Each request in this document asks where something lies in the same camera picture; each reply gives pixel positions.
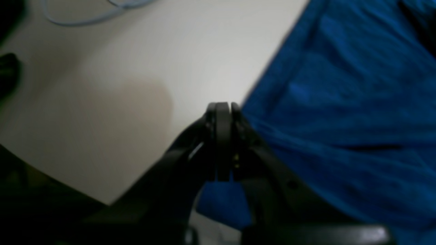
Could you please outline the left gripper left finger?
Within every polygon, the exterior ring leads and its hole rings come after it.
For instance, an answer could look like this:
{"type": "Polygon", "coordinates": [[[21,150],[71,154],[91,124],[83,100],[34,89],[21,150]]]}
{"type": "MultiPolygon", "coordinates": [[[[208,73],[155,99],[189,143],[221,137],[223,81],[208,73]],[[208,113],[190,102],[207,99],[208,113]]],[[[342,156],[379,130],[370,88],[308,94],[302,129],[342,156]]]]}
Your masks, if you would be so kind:
{"type": "Polygon", "coordinates": [[[189,218],[207,181],[224,180],[224,103],[185,129],[113,205],[68,229],[72,245],[198,245],[189,218]]]}

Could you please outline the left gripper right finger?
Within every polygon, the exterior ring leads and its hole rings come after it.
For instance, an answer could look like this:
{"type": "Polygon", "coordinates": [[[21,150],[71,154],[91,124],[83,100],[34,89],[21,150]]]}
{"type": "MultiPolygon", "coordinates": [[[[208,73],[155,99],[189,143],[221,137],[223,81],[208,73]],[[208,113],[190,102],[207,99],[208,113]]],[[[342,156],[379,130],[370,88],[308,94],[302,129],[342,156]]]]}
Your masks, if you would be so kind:
{"type": "Polygon", "coordinates": [[[252,225],[242,245],[394,245],[386,226],[364,224],[312,191],[244,119],[224,103],[224,170],[241,183],[252,225]]]}

